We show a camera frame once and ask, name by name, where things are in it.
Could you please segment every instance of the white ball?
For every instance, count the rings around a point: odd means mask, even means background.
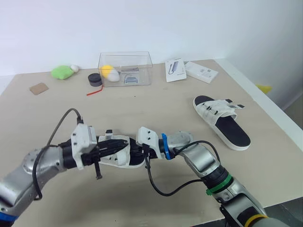
[[[76,65],[71,65],[70,69],[73,70],[73,72],[78,72],[79,71],[79,67]]]

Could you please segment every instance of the white box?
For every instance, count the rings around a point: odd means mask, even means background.
[[[210,82],[212,82],[212,80],[218,74],[217,71],[211,70],[202,65],[195,64],[191,61],[189,61],[185,64],[185,70],[186,70],[187,75],[189,75],[193,78],[199,79],[208,84]]]
[[[166,82],[186,79],[185,66],[182,58],[165,62]]]

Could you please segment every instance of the table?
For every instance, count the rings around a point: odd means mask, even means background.
[[[197,63],[219,72],[210,85],[191,77],[166,83],[164,64],[155,64],[150,86],[105,87],[89,97],[86,94],[95,88],[87,76],[97,69],[81,70],[67,80],[53,79],[49,72],[16,75],[0,96],[0,177],[29,151],[44,146],[63,113],[75,107],[99,135],[113,129],[114,134],[135,137],[145,126],[158,134],[189,131],[196,140],[210,141],[222,165],[265,207],[303,196],[303,152],[214,60]],[[35,96],[28,88],[40,82],[49,90]],[[237,122],[251,138],[248,150],[234,151],[223,144],[193,109],[198,95],[246,106],[237,111]],[[68,117],[53,143],[70,137],[75,120],[75,115]],[[182,157],[152,160],[151,166],[154,181],[165,192],[196,179]],[[201,183],[162,197],[143,166],[101,166],[101,172],[98,181],[93,166],[56,176],[43,189],[43,199],[33,202],[14,226],[188,227],[223,218],[220,204],[206,195]]]

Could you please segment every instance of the white egg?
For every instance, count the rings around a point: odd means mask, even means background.
[[[110,82],[118,82],[120,80],[120,76],[117,70],[112,69],[107,76],[107,80]]]

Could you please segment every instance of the black object in container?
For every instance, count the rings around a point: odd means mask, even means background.
[[[102,85],[101,76],[99,73],[92,73],[89,75],[89,83],[93,87],[99,87]]]

